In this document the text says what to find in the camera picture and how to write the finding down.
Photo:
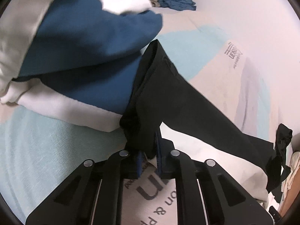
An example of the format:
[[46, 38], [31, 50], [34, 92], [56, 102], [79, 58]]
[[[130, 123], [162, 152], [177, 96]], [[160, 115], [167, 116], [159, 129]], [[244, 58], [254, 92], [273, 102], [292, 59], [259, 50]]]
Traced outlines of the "wooden headboard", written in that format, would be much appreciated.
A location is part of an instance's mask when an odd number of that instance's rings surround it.
[[281, 216], [284, 216], [287, 213], [288, 209], [295, 201], [298, 193], [299, 193], [299, 171], [295, 175], [294, 180], [292, 182], [291, 189], [287, 192], [286, 198], [283, 200], [283, 203], [279, 208], [279, 213]]

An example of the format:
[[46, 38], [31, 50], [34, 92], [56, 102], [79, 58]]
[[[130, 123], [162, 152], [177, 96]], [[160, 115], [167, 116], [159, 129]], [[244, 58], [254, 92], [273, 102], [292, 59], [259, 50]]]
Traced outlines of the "striped bed sheet mattress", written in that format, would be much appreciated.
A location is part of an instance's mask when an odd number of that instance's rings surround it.
[[[242, 133], [275, 143], [278, 126], [285, 124], [243, 48], [204, 13], [151, 10], [163, 19], [152, 41], [159, 41], [178, 73]], [[153, 158], [132, 150], [120, 120], [117, 129], [102, 132], [1, 103], [1, 224], [26, 224], [31, 212], [85, 160], [105, 161], [121, 150], [142, 154], [141, 175], [124, 180], [121, 224], [178, 224], [176, 182], [158, 175], [155, 140]], [[266, 201], [255, 200], [273, 224], [299, 224], [299, 193], [287, 213], [279, 213], [286, 198], [282, 183]]]

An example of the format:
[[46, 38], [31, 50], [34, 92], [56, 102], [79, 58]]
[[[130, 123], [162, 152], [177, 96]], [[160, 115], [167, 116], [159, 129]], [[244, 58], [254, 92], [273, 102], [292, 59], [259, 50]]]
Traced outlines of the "blue and white folded garment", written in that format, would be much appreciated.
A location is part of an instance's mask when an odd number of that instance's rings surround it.
[[1, 103], [112, 132], [162, 25], [149, 0], [1, 0]]

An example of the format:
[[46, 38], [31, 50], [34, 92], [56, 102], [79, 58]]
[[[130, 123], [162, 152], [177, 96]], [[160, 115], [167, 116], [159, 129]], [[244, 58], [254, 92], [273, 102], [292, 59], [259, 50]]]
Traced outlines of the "beige jacket near headboard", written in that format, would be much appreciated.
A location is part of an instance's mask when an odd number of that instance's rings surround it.
[[283, 196], [286, 196], [287, 192], [291, 189], [294, 177], [296, 176], [297, 171], [299, 170], [299, 164], [300, 164], [299, 155], [300, 152], [297, 151], [291, 156], [291, 160], [290, 160], [291, 172], [288, 175], [288, 177], [284, 180], [281, 187], [281, 192], [283, 193]]

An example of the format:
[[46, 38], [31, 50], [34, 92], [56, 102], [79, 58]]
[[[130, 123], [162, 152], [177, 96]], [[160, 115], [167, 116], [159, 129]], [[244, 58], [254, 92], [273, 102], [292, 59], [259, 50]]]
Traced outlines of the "white and black jacket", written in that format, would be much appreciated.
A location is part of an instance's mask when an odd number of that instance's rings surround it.
[[156, 40], [142, 55], [120, 126], [132, 150], [153, 158], [160, 132], [190, 158], [215, 160], [260, 201], [291, 172], [285, 164], [291, 129], [279, 125], [275, 143], [242, 133], [178, 73]]

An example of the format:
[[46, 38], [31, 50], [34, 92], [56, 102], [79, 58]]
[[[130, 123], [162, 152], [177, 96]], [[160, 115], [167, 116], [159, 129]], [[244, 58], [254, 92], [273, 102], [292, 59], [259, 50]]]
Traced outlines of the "blue crumpled clothes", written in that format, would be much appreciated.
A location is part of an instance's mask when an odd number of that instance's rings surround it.
[[160, 7], [176, 11], [196, 10], [196, 3], [193, 0], [158, 0], [158, 2]]

